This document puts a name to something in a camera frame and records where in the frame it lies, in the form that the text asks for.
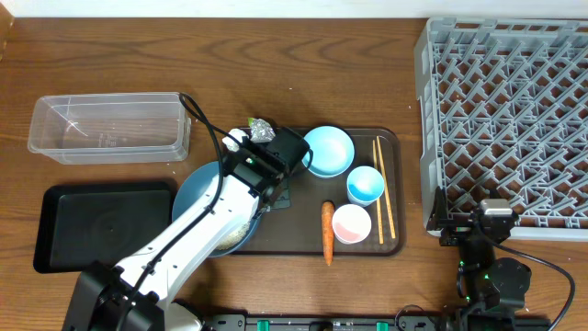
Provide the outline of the dark blue bowl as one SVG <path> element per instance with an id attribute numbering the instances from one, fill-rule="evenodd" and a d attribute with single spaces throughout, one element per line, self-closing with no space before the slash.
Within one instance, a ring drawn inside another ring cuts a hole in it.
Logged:
<path id="1" fill-rule="evenodd" d="M 196 202 L 208 189 L 211 180 L 218 174 L 218 163 L 211 162 L 205 164 L 194 171 L 181 185 L 178 190 L 172 209 L 172 221 L 174 222 L 181 216 L 194 202 Z M 250 228 L 244 239 L 238 244 L 228 250 L 216 250 L 216 248 L 209 254 L 209 257 L 223 257 L 234 251 L 240 249 L 250 237 L 254 234 L 258 227 L 259 221 L 263 213 L 257 212 L 249 221 Z"/>

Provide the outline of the pile of white rice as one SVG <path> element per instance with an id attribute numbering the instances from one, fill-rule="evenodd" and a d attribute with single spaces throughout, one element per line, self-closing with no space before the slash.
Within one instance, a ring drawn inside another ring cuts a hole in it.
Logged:
<path id="1" fill-rule="evenodd" d="M 246 236 L 250 228 L 250 223 L 245 223 L 237 230 L 226 235 L 216 246 L 216 250 L 228 250 L 238 245 Z"/>

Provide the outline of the pink cup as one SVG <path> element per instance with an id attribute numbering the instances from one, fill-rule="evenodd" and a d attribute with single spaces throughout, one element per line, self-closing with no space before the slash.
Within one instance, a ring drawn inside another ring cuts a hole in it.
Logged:
<path id="1" fill-rule="evenodd" d="M 345 245 L 365 240 L 371 232 L 371 218 L 368 212 L 355 204 L 339 207 L 332 219 L 334 236 Z"/>

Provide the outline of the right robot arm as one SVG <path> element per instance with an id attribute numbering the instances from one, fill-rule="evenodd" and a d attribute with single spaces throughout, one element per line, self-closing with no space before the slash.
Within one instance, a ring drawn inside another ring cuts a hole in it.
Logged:
<path id="1" fill-rule="evenodd" d="M 494 248 L 510 237 L 518 215 L 496 191 L 482 200 L 466 220 L 451 219 L 447 197 L 435 190 L 428 231 L 440 233 L 441 246 L 455 246 L 460 261 L 456 286 L 467 305 L 435 323 L 437 330 L 514 330 L 515 312 L 525 306 L 531 269 Z"/>

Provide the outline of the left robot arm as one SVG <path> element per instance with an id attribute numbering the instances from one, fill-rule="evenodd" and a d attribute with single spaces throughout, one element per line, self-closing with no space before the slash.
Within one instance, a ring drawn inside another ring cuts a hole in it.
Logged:
<path id="1" fill-rule="evenodd" d="M 92 264 L 78 278 L 66 330 L 199 330 L 175 303 L 200 264 L 231 232 L 278 196 L 309 151 L 302 139 L 278 135 L 267 145 L 244 141 L 218 162 L 205 193 L 149 244 L 113 268 Z"/>

